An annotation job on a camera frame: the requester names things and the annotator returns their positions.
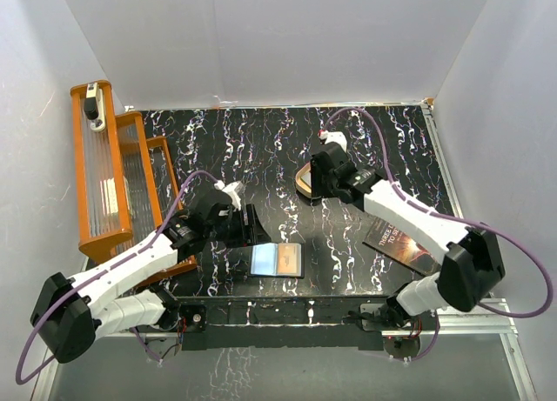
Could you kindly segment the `blue credit card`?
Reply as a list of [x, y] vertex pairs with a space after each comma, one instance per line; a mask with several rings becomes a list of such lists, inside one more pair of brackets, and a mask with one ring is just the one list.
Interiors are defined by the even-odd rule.
[[268, 243], [252, 247], [251, 277], [304, 277], [304, 247], [298, 243]]

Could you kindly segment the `gold VIP card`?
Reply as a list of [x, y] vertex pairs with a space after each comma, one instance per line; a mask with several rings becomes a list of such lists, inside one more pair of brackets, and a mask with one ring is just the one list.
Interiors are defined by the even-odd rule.
[[279, 244], [276, 272], [280, 276], [300, 277], [302, 274], [301, 244]]

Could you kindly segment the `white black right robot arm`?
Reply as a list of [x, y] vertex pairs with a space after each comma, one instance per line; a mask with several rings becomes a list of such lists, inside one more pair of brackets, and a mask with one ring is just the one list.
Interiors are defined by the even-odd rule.
[[426, 311], [447, 306], [471, 311], [506, 275], [500, 247], [487, 227], [412, 201], [384, 170], [359, 169], [337, 143], [310, 161], [312, 198], [336, 197], [377, 216], [421, 245], [440, 265], [433, 275], [401, 286], [374, 313], [391, 327], [410, 327]]

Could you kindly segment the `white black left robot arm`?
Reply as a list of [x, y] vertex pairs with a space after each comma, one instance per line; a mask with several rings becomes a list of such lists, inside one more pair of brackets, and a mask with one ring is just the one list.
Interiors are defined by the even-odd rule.
[[111, 260], [72, 277], [45, 280], [30, 322], [60, 364], [83, 355], [95, 341], [138, 325], [168, 331], [179, 308], [155, 291], [127, 296], [143, 281], [203, 251], [211, 241], [228, 248], [267, 244], [269, 235], [251, 204], [243, 204], [241, 182], [217, 182], [190, 209]]

